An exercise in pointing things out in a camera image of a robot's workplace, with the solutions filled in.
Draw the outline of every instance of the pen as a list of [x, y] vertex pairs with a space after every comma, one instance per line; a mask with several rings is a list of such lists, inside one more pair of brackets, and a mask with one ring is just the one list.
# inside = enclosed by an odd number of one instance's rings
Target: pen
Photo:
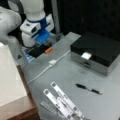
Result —
[[88, 88], [88, 87], [86, 87], [86, 86], [84, 86], [84, 85], [76, 84], [76, 86], [79, 87], [79, 88], [86, 89], [86, 90], [89, 90], [89, 91], [91, 91], [91, 92], [97, 93], [97, 94], [99, 94], [99, 95], [102, 95], [102, 93], [101, 93], [100, 91], [95, 90], [95, 89]]

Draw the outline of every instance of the table surface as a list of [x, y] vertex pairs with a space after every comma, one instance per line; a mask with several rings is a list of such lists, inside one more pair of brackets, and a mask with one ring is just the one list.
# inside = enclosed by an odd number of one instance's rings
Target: table surface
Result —
[[[49, 55], [43, 54], [24, 67], [23, 71], [27, 82], [40, 74], [48, 66], [50, 60], [58, 59], [65, 54], [70, 49], [70, 45], [79, 37], [80, 35], [69, 33], [53, 46], [53, 51]], [[44, 101], [55, 109], [54, 105], [43, 94], [43, 90], [48, 88], [57, 97], [56, 92], [50, 86], [53, 81], [59, 85], [87, 118], [91, 120], [118, 120], [120, 117], [119, 76], [120, 64], [109, 76], [103, 76], [73, 61], [69, 53], [53, 68], [29, 84], [29, 87], [39, 108], [41, 118], [44, 120], [60, 120], [40, 106], [40, 102]], [[76, 83], [100, 90], [103, 95], [77, 88]]]

